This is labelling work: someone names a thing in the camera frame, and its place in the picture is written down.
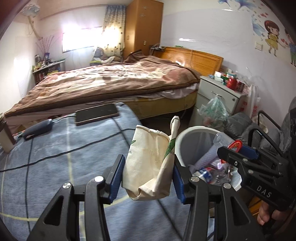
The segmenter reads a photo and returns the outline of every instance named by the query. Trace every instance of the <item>brown blanket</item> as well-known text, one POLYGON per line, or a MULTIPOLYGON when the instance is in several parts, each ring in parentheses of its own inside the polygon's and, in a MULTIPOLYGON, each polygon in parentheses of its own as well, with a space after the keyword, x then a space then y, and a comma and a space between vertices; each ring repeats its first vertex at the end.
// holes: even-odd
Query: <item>brown blanket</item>
POLYGON ((199 76, 193 69, 137 51, 124 63, 53 73, 5 116, 185 88, 198 83, 199 76))

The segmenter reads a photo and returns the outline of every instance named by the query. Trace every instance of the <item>smartphone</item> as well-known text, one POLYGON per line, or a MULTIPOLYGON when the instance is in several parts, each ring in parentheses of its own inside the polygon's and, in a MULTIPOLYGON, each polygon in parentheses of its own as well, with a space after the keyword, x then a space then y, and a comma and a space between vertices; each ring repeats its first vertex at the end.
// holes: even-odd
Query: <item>smartphone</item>
POLYGON ((115 116, 119 116, 115 104, 104 104, 76 111, 75 124, 79 126, 115 116))

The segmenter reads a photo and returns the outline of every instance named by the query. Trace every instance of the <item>patterned curtain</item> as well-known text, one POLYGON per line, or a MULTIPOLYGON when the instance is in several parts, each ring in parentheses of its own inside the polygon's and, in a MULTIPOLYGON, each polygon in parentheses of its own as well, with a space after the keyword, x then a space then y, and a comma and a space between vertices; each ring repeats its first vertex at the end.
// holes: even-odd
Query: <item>patterned curtain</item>
POLYGON ((100 46, 107 56, 121 57, 124 49, 126 6, 108 5, 100 46))

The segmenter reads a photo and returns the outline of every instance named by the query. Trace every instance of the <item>screw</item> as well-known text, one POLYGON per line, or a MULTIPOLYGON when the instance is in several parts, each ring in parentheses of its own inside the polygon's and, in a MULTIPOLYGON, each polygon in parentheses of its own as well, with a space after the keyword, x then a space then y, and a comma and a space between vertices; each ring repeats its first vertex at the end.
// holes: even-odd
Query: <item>screw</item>
POLYGON ((196 183, 196 182, 198 182, 200 179, 199 179, 199 177, 197 177, 197 176, 192 176, 192 177, 190 178, 190 180, 196 183))
POLYGON ((95 182, 100 183, 104 180, 104 178, 102 176, 97 176, 94 178, 95 182))
POLYGON ((71 183, 64 183, 63 188, 68 189, 71 187, 71 183))
POLYGON ((229 183, 224 183, 223 184, 223 187, 226 188, 226 189, 230 189, 231 188, 231 185, 229 183))

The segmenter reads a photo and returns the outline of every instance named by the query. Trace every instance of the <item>drawer handle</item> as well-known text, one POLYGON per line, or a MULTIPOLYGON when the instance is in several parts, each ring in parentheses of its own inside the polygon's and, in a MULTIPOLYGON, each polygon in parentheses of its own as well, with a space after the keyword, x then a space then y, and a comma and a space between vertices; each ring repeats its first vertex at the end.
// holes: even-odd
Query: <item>drawer handle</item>
MULTIPOLYGON (((211 91, 214 95, 218 95, 216 94, 214 91, 211 91)), ((222 97, 222 95, 218 95, 219 97, 222 97)))

